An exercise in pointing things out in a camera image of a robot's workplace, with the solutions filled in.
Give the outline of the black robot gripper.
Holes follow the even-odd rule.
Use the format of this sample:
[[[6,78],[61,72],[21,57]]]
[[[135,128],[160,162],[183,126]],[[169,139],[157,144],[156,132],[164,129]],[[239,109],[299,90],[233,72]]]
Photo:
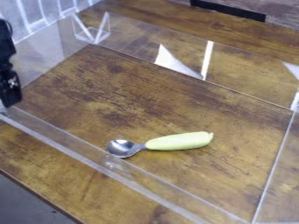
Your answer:
[[[13,29],[9,22],[0,18],[0,101],[9,108],[23,99],[21,83],[12,68],[11,57],[16,54]]]

